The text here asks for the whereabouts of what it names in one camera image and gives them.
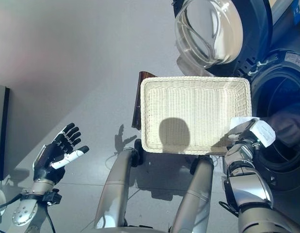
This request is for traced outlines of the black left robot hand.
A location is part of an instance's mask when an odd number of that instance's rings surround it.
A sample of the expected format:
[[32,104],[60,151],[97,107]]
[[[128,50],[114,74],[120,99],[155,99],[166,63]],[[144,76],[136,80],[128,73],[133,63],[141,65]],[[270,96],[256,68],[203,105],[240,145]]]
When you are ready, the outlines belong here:
[[32,165],[33,180],[49,180],[58,184],[65,174],[65,166],[89,151],[88,146],[75,148],[81,142],[80,137],[79,127],[70,123],[49,144],[43,145]]

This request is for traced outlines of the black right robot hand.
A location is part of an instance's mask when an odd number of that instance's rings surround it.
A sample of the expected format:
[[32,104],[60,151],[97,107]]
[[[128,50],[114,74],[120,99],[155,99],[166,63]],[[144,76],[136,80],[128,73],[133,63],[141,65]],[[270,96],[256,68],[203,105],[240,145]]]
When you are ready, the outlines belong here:
[[260,142],[267,148],[276,140],[276,133],[268,123],[259,117],[237,116],[230,120],[227,137],[232,142],[240,140]]

